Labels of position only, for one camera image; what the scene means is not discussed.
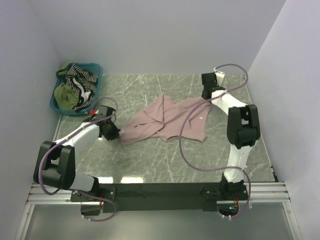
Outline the pink tank top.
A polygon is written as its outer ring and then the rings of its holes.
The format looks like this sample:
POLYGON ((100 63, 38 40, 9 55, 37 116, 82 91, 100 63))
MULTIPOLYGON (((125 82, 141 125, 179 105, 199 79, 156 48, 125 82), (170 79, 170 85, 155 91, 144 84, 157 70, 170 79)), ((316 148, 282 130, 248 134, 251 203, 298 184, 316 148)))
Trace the pink tank top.
POLYGON ((203 142, 210 108, 211 104, 202 97, 175 102, 161 95, 122 128, 120 142, 131 145, 148 138, 161 138, 169 142, 179 136, 184 121, 182 137, 203 142))

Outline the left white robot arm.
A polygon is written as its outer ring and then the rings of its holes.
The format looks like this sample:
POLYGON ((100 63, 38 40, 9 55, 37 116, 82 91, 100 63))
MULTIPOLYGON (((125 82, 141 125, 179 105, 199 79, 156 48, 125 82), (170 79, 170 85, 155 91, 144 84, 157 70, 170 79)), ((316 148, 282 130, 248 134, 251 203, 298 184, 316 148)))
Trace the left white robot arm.
POLYGON ((115 125, 116 109, 100 105, 81 125, 65 137, 41 144, 33 173, 33 181, 57 190, 82 192, 88 201, 100 197, 97 177, 76 171, 76 157, 89 144, 99 138, 107 141, 119 139, 123 133, 115 125))

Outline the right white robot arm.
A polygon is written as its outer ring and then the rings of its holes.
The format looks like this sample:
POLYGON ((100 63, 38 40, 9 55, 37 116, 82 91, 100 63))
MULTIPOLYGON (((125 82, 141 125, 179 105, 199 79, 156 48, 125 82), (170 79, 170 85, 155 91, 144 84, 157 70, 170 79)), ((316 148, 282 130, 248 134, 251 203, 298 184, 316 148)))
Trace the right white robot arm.
POLYGON ((227 169, 224 170, 219 193, 226 200, 233 199, 247 191, 244 186, 249 153, 261 137, 258 108, 254 104, 246 104, 229 94, 221 83, 225 77, 223 72, 201 74, 203 85, 202 98, 227 115, 226 135, 230 143, 227 169))

